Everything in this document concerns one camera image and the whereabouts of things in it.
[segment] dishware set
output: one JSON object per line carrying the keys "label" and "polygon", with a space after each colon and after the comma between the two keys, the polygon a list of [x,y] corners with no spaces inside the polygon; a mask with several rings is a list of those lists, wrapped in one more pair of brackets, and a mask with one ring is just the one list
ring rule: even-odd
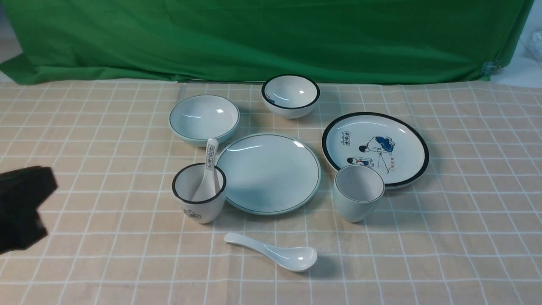
{"label": "dishware set", "polygon": [[[299,75],[279,75],[262,86],[262,99],[274,114],[299,118],[317,107],[318,85]],[[183,168],[172,190],[184,213],[206,224],[224,202],[251,214],[279,215],[307,203],[320,186],[322,168],[316,154],[286,135],[263,133],[238,139],[216,157],[218,145],[236,131],[239,109],[218,96],[195,96],[177,104],[169,123],[173,132],[194,146],[207,145],[205,163]],[[365,219],[386,189],[407,186],[426,170],[429,150],[423,138],[403,121],[381,113],[355,112],[335,119],[322,136],[333,181],[335,210],[348,222]],[[295,272],[317,259],[313,248],[279,248],[228,233],[227,243],[260,251]]]}

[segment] cup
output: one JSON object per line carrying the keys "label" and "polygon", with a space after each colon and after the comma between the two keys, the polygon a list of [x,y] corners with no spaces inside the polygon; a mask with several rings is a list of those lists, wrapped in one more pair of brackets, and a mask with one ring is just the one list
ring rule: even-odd
{"label": "cup", "polygon": [[218,192],[205,200],[192,201],[203,179],[205,163],[196,163],[180,170],[173,178],[173,194],[183,212],[193,221],[206,224],[215,220],[226,199],[226,176],[222,169],[215,166],[215,179],[218,180]]}
{"label": "cup", "polygon": [[334,181],[335,209],[349,223],[362,221],[381,202],[384,180],[369,167],[349,165],[341,168]]}

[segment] ceramic spoon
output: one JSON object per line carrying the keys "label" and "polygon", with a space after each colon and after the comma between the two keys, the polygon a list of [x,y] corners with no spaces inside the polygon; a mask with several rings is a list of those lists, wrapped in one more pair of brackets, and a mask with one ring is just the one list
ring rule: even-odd
{"label": "ceramic spoon", "polygon": [[284,269],[293,272],[302,272],[309,269],[316,263],[316,259],[318,258],[316,250],[311,247],[275,247],[237,233],[230,232],[226,234],[224,241],[228,244],[239,245],[258,251]]}
{"label": "ceramic spoon", "polygon": [[218,142],[215,139],[207,141],[207,154],[205,156],[205,170],[202,183],[196,190],[192,201],[207,200],[216,195],[215,155],[218,149]]}

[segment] cartoon figure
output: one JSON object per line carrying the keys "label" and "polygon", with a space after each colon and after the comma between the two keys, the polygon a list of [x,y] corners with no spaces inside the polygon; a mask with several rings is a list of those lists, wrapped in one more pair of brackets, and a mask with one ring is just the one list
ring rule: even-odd
{"label": "cartoon figure", "polygon": [[388,153],[391,155],[395,143],[391,140],[390,137],[373,137],[367,145],[361,145],[359,151],[366,153],[368,151],[374,151],[376,153]]}
{"label": "cartoon figure", "polygon": [[367,167],[373,167],[375,164],[373,163],[371,158],[362,158],[362,157],[352,157],[346,159],[346,162],[350,164],[360,164]]}
{"label": "cartoon figure", "polygon": [[183,209],[183,212],[190,218],[201,219],[202,217],[201,215],[194,213],[191,209]]}

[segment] plastic bag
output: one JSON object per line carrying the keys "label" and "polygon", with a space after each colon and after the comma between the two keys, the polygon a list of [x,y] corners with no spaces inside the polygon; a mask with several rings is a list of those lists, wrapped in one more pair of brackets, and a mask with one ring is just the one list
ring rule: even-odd
{"label": "plastic bag", "polygon": [[542,31],[534,31],[529,41],[529,51],[537,60],[542,60]]}

